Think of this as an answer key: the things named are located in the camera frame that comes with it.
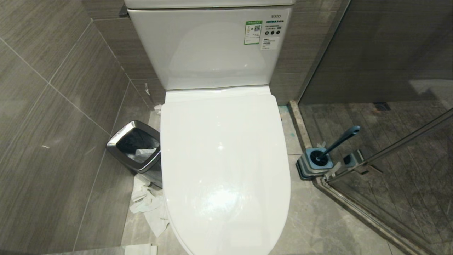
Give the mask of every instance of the wall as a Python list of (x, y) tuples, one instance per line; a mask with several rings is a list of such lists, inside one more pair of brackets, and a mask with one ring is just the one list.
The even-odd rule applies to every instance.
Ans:
[(0, 254), (119, 246), (133, 176), (104, 147), (148, 106), (80, 1), (0, 10)]
[(420, 83), (452, 80), (452, 8), (451, 1), (351, 0), (302, 103), (434, 99)]
[[(302, 82), (315, 61), (322, 43), (332, 33), (332, 22), (342, 0), (298, 0), (289, 31), (274, 71), (270, 89), (280, 105), (297, 99)], [(131, 81), (144, 96), (148, 84), (149, 104), (163, 103), (165, 91), (154, 73), (132, 22), (118, 18), (122, 0), (83, 0), (94, 23), (116, 54)]]

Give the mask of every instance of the toilet bowl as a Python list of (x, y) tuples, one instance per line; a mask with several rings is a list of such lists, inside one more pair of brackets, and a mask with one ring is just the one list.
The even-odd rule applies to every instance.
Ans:
[(268, 255), (290, 200), (269, 84), (294, 0), (125, 4), (166, 90), (162, 182), (178, 241), (190, 255)]
[(269, 87), (167, 92), (161, 154), (170, 226), (187, 253), (272, 250), (288, 215), (290, 177)]

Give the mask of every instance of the sticker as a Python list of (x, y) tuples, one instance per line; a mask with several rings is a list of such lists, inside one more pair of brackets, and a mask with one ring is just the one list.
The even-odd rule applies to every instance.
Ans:
[(246, 22), (246, 35), (244, 38), (244, 45), (260, 43), (262, 24), (263, 24), (262, 20)]
[(277, 49), (279, 46), (280, 37), (267, 37), (263, 38), (263, 43), (261, 44), (261, 49)]

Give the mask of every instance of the toilet tank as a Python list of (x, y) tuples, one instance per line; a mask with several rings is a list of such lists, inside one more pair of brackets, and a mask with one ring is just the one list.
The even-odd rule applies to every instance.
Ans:
[(269, 84), (294, 0), (125, 0), (165, 89)]

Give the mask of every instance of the green label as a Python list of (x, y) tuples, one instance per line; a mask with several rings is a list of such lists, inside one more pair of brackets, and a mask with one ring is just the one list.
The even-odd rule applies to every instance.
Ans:
[(254, 20), (246, 22), (246, 34), (244, 37), (244, 45), (260, 44), (262, 20)]

